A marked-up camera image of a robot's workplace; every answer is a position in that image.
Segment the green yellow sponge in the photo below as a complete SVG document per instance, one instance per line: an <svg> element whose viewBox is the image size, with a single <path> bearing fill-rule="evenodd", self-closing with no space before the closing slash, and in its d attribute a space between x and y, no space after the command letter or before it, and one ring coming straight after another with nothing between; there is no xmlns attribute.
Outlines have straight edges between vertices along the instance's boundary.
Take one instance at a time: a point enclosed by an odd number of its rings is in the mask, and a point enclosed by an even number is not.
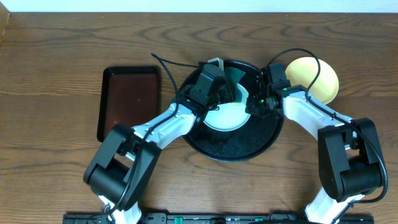
<svg viewBox="0 0 398 224"><path fill-rule="evenodd" d="M242 93L238 88L238 83L246 72L234 67L225 67L224 73L226 75L226 81L229 83L231 92L234 96L233 103L240 103L242 100Z"/></svg>

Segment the light blue plate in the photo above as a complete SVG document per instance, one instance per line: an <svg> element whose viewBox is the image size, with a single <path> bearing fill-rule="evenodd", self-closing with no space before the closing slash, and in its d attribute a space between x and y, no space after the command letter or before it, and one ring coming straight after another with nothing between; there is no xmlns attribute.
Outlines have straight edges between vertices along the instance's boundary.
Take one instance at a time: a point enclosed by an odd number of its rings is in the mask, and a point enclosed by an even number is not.
<svg viewBox="0 0 398 224"><path fill-rule="evenodd" d="M246 113L248 91L241 85L236 85L236 100L231 103L218 105L218 110L209 111L204 123L216 131L233 131L243 126L250 114Z"/></svg>

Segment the yellow plate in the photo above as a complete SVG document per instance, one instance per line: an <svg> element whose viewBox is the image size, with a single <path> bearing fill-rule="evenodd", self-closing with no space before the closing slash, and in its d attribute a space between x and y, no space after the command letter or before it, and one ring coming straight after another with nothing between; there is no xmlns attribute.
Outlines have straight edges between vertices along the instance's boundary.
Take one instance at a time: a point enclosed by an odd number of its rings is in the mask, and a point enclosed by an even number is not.
<svg viewBox="0 0 398 224"><path fill-rule="evenodd" d="M330 103L337 95L339 81L336 72L324 61L320 62L320 75L309 92L323 104ZM313 57L301 57L291 62L285 74L291 85L302 85L305 88L311 84L318 72L318 64Z"/></svg>

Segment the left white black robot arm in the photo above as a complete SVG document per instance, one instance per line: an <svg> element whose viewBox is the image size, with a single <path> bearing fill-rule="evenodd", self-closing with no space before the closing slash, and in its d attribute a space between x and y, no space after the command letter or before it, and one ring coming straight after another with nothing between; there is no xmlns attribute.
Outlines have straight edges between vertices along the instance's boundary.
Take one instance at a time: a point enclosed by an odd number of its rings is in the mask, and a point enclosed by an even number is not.
<svg viewBox="0 0 398 224"><path fill-rule="evenodd" d="M86 169L83 180L105 204L99 223L137 223L138 201L162 150L188 134L207 115L226 115L245 103L241 85L220 80L185 85L168 110L131 128L117 124Z"/></svg>

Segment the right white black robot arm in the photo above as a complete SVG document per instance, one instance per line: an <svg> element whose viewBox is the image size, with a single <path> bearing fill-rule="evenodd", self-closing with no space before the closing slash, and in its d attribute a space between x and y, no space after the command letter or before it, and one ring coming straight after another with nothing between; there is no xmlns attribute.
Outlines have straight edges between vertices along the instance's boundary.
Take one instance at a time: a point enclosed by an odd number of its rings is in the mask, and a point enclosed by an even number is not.
<svg viewBox="0 0 398 224"><path fill-rule="evenodd" d="M374 123L327 107L301 86L261 90L250 96L246 112L285 117L318 143L321 190L304 210L312 223L338 223L356 203L375 203L386 195L388 176Z"/></svg>

